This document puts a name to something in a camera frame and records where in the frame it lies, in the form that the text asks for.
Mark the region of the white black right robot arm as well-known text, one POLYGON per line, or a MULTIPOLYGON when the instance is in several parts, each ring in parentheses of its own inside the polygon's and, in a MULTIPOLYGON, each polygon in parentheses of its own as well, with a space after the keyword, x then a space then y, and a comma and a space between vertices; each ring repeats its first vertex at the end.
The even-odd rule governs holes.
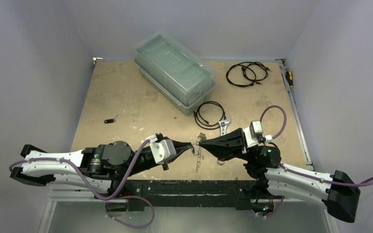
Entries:
POLYGON ((360 197, 356 183, 344 172, 321 173, 285 164, 272 136, 260 129, 238 128, 198 146, 219 161, 238 158, 247 174, 255 180, 249 192, 256 197, 290 197, 316 204, 332 217, 353 223, 360 197))

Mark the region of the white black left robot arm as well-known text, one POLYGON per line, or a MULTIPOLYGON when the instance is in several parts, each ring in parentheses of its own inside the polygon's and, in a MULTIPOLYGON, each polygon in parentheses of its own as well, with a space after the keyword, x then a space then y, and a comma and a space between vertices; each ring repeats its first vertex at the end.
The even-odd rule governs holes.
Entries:
POLYGON ((88 188, 100 200, 121 198, 130 176, 162 166, 168 170, 187 150, 190 142, 169 139, 160 133, 146 138, 137 150, 124 141, 101 144, 83 150, 48 153, 35 146, 24 146, 22 160, 9 166, 10 178, 31 186, 49 183, 88 188))

